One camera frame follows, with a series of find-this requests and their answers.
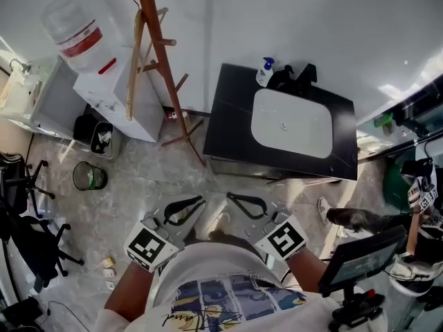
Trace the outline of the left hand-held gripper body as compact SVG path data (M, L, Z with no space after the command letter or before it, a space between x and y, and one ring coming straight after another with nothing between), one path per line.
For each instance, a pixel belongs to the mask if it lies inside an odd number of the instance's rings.
M144 219L136 222L124 248L126 255L145 270L153 273L185 247L185 239L204 212L202 205L183 225L165 223L165 206L174 200L199 194L178 194L162 198L153 205Z

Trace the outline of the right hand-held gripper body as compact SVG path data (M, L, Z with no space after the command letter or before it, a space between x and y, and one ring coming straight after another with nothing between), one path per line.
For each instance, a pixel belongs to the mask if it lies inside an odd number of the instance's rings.
M307 235L297 218L274 196L267 192L233 193L260 197L266 203L266 215L259 220L252 220L226 198L229 213L239 219L246 239L257 249L279 261L287 261L306 246ZM253 214L260 214L262 211L260 207L243 201L242 205Z

